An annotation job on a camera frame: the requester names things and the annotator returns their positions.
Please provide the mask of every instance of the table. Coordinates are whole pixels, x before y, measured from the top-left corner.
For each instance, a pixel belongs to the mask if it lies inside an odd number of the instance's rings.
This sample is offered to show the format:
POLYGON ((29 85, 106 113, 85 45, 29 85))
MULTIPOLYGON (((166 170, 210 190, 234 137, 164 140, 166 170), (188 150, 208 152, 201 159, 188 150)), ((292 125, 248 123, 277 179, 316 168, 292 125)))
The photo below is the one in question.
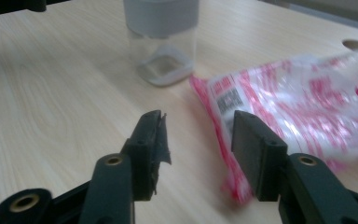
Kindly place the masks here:
MULTIPOLYGON (((156 88, 131 66, 119 0, 74 0, 44 13, 0 15, 0 202, 29 188, 56 197, 119 152, 138 118, 161 109, 172 166, 137 223, 281 223, 276 203, 238 206, 221 192, 226 167, 213 125, 188 81, 156 88)), ((310 53, 348 52, 358 29, 254 0, 200 2, 196 75, 310 53)), ((358 191, 358 162, 338 175, 358 191)))

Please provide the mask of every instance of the light wood tabletop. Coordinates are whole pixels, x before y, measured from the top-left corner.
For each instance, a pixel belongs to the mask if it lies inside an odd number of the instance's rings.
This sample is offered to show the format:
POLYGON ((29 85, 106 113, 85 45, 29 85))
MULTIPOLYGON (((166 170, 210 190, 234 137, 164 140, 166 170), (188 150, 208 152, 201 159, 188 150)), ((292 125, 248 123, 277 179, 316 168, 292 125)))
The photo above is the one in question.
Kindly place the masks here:
MULTIPOLYGON (((349 52, 358 29, 255 0, 202 0, 195 75, 215 77, 298 54, 349 52)), ((120 0, 74 0, 0 15, 0 202, 23 189, 59 196, 119 152, 143 113, 167 113, 172 166, 137 223, 281 223, 277 203, 238 206, 188 80, 154 87, 135 75, 120 0)), ((358 162, 337 175, 358 191, 358 162)))

